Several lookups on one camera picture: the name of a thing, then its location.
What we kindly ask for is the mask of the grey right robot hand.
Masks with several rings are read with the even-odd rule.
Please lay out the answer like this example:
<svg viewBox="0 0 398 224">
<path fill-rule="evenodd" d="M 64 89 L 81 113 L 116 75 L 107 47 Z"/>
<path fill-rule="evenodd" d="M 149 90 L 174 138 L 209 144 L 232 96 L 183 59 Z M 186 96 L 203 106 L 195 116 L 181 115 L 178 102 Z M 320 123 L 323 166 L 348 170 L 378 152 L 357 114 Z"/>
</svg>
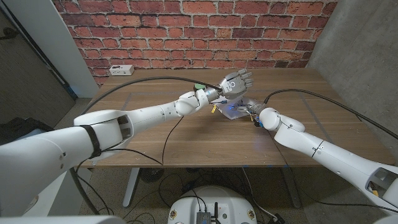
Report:
<svg viewBox="0 0 398 224">
<path fill-rule="evenodd" d="M 258 102 L 252 98 L 243 98 L 238 103 L 237 111 L 240 113 L 249 113 L 259 115 L 266 108 L 264 103 Z"/>
</svg>

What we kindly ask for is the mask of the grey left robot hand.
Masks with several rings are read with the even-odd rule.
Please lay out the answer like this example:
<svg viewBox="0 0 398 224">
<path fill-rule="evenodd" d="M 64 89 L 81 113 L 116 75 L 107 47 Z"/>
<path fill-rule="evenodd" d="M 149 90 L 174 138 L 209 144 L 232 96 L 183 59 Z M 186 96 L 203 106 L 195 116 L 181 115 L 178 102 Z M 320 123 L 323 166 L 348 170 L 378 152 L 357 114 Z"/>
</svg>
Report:
<svg viewBox="0 0 398 224">
<path fill-rule="evenodd" d="M 254 80 L 249 78 L 251 75 L 252 72 L 248 72 L 245 68 L 228 74 L 219 83 L 220 95 L 233 100 L 245 94 L 247 89 L 254 84 Z"/>
</svg>

